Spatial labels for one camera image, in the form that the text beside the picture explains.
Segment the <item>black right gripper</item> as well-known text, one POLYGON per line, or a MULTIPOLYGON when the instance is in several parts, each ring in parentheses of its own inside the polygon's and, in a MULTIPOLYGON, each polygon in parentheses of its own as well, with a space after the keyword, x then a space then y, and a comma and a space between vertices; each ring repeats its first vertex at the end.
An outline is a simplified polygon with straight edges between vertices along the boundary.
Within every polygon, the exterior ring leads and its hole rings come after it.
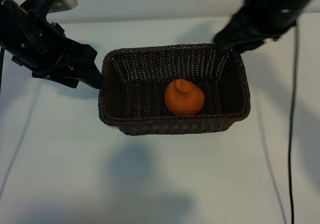
POLYGON ((292 27, 312 0, 244 0, 242 16, 234 16, 213 42, 219 51, 230 46, 237 52, 264 45, 263 39, 278 38, 292 27))

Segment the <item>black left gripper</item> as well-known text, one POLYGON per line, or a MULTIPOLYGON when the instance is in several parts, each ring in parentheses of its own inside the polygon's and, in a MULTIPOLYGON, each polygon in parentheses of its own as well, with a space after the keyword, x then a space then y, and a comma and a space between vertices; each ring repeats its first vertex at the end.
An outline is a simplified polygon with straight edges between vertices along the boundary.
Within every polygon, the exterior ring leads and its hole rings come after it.
POLYGON ((81 81, 94 89, 102 86, 96 67, 97 52, 88 44, 65 37, 58 25, 27 15, 19 8, 1 8, 0 43, 19 63, 40 78, 76 88, 81 81))

